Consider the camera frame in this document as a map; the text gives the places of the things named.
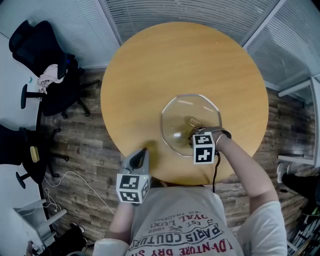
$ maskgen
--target t-shirt sleeve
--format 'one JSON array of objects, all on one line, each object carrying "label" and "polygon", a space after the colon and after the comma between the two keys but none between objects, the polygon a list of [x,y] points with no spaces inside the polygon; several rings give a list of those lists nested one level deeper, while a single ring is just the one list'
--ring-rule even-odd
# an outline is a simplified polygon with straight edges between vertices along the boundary
[{"label": "t-shirt sleeve", "polygon": [[286,256],[287,234],[281,205],[267,202],[256,209],[237,232],[244,255]]},{"label": "t-shirt sleeve", "polygon": [[124,256],[128,248],[124,241],[104,238],[95,242],[92,256]]}]

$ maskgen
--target pink garment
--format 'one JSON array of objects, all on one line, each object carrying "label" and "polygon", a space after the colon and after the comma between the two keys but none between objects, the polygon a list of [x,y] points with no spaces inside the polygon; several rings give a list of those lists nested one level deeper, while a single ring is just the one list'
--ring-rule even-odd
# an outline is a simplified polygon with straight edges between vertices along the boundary
[{"label": "pink garment", "polygon": [[39,92],[47,94],[47,88],[51,83],[60,84],[65,77],[58,79],[58,64],[52,64],[46,68],[38,78]]}]

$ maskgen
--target table top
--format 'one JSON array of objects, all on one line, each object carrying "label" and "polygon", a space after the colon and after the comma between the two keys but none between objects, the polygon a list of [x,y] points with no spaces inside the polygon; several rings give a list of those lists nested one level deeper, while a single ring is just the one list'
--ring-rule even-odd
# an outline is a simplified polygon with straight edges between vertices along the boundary
[{"label": "table top", "polygon": [[[212,183],[214,165],[193,164],[162,140],[161,112],[176,96],[200,94],[220,111],[222,126],[250,156],[268,122],[268,96],[260,72],[246,51],[208,26],[170,22],[127,40],[110,61],[102,81],[101,109],[118,149],[128,156],[150,151],[150,174],[181,184]],[[222,155],[216,181],[233,173]]]}]

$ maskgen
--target forearm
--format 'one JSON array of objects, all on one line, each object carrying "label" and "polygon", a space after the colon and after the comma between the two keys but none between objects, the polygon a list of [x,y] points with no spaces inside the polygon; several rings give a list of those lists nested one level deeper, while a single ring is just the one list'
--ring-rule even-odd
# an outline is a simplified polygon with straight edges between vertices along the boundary
[{"label": "forearm", "polygon": [[131,203],[120,202],[105,238],[118,239],[130,244],[134,214],[135,207]]},{"label": "forearm", "polygon": [[265,170],[233,140],[222,136],[218,149],[225,155],[250,198],[250,211],[269,201],[277,201],[278,195]]}]

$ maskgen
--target black office chair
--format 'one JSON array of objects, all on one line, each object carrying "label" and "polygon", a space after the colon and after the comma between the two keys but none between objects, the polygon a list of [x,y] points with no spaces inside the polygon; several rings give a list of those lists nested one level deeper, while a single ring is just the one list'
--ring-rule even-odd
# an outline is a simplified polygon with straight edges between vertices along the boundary
[{"label": "black office chair", "polygon": [[22,109],[26,107],[27,98],[42,98],[41,108],[45,116],[62,112],[63,117],[68,118],[66,109],[75,102],[80,104],[85,116],[90,115],[90,111],[80,99],[81,90],[101,81],[97,79],[80,85],[80,76],[84,70],[78,67],[74,55],[61,50],[48,21],[31,26],[25,20],[11,36],[9,49],[13,58],[24,64],[37,77],[52,64],[58,65],[57,78],[64,77],[61,83],[51,83],[46,90],[47,94],[28,92],[28,86],[25,85],[21,93]]},{"label": "black office chair", "polygon": [[25,189],[24,180],[31,177],[37,184],[41,184],[47,166],[53,177],[59,177],[54,173],[50,157],[56,157],[69,161],[66,155],[60,155],[50,152],[50,146],[53,143],[54,135],[60,132],[60,129],[53,130],[49,140],[45,140],[37,131],[20,128],[17,131],[10,130],[0,124],[0,165],[23,165],[26,174],[20,176],[15,173],[20,185]]}]

